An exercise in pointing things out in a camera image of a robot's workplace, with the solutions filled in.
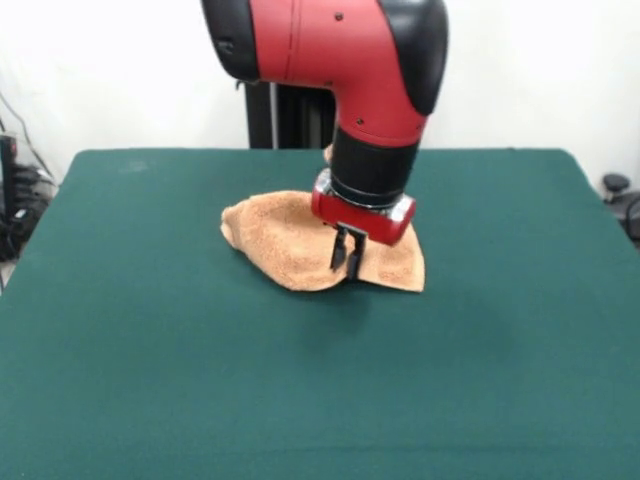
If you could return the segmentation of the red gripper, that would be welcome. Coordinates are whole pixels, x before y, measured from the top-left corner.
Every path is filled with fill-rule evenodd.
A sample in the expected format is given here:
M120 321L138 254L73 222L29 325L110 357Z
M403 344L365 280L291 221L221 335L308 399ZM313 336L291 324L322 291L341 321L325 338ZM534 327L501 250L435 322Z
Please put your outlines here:
M348 229L345 225L365 233L352 232L354 248L348 257L347 277L358 278L367 235L377 243L388 246L397 244L404 236L416 211L416 200L406 194L390 207L365 208L349 203L337 195L331 182L329 168L317 176L311 190L312 213L325 224L336 227L330 268L338 270L346 260L345 240Z

